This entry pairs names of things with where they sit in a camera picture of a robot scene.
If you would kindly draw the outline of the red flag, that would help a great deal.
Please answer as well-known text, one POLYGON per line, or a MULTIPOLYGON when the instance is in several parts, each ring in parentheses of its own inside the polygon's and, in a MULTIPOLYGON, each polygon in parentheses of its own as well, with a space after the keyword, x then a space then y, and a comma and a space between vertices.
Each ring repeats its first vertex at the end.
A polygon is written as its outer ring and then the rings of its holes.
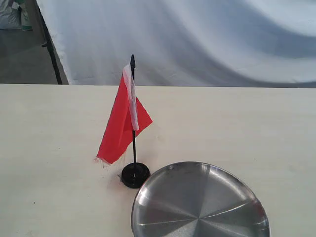
POLYGON ((116 162, 138 136, 153 121, 136 97, 134 56, 123 68, 118 91, 99 146, 96 158, 112 164, 116 162))

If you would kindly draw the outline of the round stainless steel plate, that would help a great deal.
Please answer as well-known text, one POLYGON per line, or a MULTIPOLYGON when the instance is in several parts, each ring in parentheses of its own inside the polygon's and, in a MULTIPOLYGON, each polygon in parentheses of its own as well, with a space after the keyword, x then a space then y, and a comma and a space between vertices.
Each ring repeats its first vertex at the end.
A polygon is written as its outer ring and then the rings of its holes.
POLYGON ((136 237, 269 237, 268 217, 252 190, 233 174, 185 161, 153 173, 132 207, 136 237))

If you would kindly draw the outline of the white backdrop cloth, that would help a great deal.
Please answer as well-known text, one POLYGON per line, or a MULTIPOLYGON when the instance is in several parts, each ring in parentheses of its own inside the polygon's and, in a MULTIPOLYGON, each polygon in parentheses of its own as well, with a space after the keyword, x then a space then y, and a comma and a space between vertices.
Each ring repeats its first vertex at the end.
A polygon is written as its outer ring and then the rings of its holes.
POLYGON ((316 85, 313 0, 40 0, 70 84, 316 85))

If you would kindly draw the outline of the black backdrop stand pole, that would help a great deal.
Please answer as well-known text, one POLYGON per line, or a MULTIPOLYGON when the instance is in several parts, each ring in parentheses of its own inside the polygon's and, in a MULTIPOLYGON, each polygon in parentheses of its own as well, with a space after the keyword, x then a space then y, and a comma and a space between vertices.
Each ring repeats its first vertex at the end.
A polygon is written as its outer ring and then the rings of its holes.
POLYGON ((57 59, 56 59, 56 56, 55 56, 55 50, 54 50, 53 43, 51 41, 50 33, 49 33, 48 28, 47 28, 46 22, 45 22, 45 20, 43 18, 43 15, 41 13, 40 7, 38 5, 38 1, 36 0, 35 2, 36 2, 37 9, 38 9, 38 12, 39 12, 40 22, 41 22, 41 25, 42 25, 43 35, 44 35, 44 39, 45 39, 44 44, 42 44, 41 46, 45 47, 47 49, 48 53, 49 53, 50 60, 51 60, 51 63, 52 63, 53 69, 54 69, 55 76, 56 76, 57 84, 58 85, 62 85, 63 82, 62 82, 61 74, 60 74, 59 67, 58 67, 58 64, 57 64, 57 59))

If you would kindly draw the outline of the white sack in background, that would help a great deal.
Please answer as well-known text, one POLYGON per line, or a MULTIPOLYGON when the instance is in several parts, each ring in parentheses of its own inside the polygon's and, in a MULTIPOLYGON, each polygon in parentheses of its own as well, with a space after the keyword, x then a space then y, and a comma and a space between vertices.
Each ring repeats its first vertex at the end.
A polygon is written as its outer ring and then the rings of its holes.
POLYGON ((25 0, 0 0, 1 30, 32 30, 25 0))

